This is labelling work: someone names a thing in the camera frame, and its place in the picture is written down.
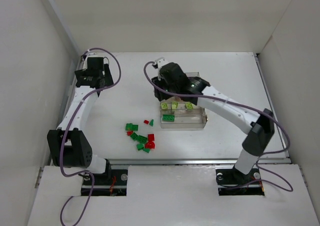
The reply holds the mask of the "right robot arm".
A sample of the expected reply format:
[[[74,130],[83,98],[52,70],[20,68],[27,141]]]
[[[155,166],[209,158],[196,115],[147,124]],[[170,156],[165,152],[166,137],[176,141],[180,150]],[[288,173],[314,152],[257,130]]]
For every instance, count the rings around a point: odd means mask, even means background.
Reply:
[[[168,62],[164,58],[151,65],[157,70],[157,76],[150,79],[150,82],[159,101],[179,97],[184,102],[214,112],[246,135],[233,169],[238,174],[248,175],[274,135],[272,111],[264,109],[256,112],[233,101],[208,81],[187,76],[177,63]]]

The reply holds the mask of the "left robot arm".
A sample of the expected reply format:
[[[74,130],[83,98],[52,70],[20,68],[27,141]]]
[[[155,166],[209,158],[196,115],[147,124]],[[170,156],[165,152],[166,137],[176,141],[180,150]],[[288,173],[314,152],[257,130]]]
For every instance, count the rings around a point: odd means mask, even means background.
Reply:
[[[96,90],[114,83],[109,64],[106,57],[87,57],[83,68],[74,73],[76,84],[69,109],[57,129],[50,130],[47,134],[52,162],[55,166],[60,166],[63,145],[64,167],[78,167],[93,174],[107,174],[110,163],[93,153],[83,130],[100,95]]]

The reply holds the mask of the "red lego small brick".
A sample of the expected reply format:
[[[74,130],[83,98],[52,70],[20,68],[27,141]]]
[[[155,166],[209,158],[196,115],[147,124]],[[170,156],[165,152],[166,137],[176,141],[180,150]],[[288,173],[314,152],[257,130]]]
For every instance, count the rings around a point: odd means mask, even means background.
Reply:
[[[148,141],[154,141],[155,140],[155,135],[154,134],[149,134],[147,137],[148,137]]]

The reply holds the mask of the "lime lego slope brick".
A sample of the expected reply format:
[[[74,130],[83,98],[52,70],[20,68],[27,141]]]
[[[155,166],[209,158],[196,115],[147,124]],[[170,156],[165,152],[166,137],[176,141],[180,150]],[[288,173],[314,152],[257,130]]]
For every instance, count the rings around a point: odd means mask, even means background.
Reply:
[[[186,103],[185,103],[185,108],[186,108],[187,110],[193,110],[193,109],[194,109],[194,106],[193,106],[193,104],[192,104],[191,102],[186,102]]]
[[[179,103],[177,101],[172,101],[171,103],[171,109],[177,110],[179,108]]]

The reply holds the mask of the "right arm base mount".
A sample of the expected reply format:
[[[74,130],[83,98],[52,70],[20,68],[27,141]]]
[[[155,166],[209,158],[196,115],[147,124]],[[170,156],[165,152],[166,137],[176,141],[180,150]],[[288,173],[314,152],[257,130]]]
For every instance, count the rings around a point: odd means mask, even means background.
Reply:
[[[234,168],[218,168],[215,172],[219,196],[265,195],[257,168],[251,169],[247,175]]]

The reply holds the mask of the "lime lego square brick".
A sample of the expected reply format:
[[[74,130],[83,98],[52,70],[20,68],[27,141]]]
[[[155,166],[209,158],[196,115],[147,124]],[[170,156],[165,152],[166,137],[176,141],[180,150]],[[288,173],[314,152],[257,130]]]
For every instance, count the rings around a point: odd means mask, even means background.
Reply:
[[[168,104],[166,102],[161,103],[160,107],[161,107],[162,110],[168,110],[169,109]]]

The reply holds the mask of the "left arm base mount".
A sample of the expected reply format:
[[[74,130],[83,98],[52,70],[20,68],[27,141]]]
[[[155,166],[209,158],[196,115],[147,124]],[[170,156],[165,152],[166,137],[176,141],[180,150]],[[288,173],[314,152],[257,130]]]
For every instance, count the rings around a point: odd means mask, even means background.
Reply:
[[[94,174],[92,196],[126,196],[128,170],[112,169],[108,174]]]

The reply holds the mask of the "green lego long brick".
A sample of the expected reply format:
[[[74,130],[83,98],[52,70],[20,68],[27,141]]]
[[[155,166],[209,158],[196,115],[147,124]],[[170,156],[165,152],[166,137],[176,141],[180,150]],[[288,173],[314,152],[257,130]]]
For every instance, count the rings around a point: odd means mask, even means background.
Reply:
[[[174,115],[166,115],[164,114],[162,116],[162,120],[165,122],[174,122],[175,121],[175,116]]]

